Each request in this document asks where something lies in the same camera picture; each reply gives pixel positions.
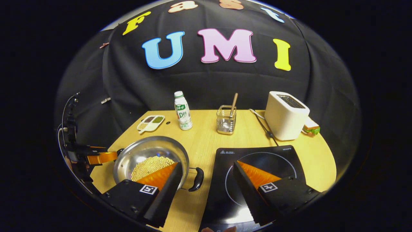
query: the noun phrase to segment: wire basket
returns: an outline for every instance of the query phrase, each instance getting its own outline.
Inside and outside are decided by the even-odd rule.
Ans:
[[[218,133],[231,135],[234,132],[234,125],[236,124],[236,107],[233,109],[232,117],[230,118],[231,105],[221,105],[216,112],[216,124],[218,126]]]

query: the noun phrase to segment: induction cooktop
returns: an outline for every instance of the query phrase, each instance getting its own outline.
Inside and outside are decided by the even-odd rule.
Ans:
[[[206,208],[199,232],[209,227],[215,232],[236,226],[236,232],[251,232],[260,226],[253,221],[249,208],[233,177],[233,163],[240,160],[280,178],[294,176],[306,183],[302,165],[291,145],[259,148],[219,148]]]

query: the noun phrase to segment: light wood tabletop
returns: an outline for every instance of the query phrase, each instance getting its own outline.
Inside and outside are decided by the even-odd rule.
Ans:
[[[204,181],[200,189],[194,192],[180,189],[176,192],[164,227],[165,232],[197,232],[206,206],[211,184],[215,153],[218,148],[274,147],[275,142],[268,139],[255,115],[249,110],[237,110],[234,134],[217,133],[217,110],[191,110],[193,128],[181,130],[175,111],[148,111],[129,127],[108,149],[109,152],[126,148],[129,144],[149,136],[167,136],[175,139],[186,149],[190,167],[199,167],[204,171]],[[263,116],[263,110],[257,110]],[[139,134],[137,125],[148,115],[164,115],[162,124],[153,132]],[[336,180],[336,165],[329,146],[319,133],[315,136],[300,133],[291,141],[278,141],[279,146],[292,145],[299,157],[308,186],[322,192],[328,190]],[[96,166],[91,178],[93,184],[102,193],[114,187],[114,162]],[[189,169],[189,175],[183,188],[190,188],[196,171]]]

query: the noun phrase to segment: pink letter m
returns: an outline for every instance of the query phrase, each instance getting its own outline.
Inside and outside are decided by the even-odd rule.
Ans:
[[[219,61],[219,57],[215,54],[215,48],[222,55],[223,59],[228,61],[235,47],[237,48],[237,53],[233,57],[234,60],[242,63],[256,62],[256,57],[253,56],[252,44],[250,42],[250,37],[253,35],[251,31],[236,29],[233,31],[229,40],[214,28],[200,30],[197,34],[203,36],[205,47],[205,55],[201,58],[203,63]]]

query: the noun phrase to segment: white bottle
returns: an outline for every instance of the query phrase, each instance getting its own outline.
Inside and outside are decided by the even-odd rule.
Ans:
[[[175,110],[179,120],[179,126],[182,130],[192,128],[192,120],[190,119],[189,105],[182,91],[175,92]]]

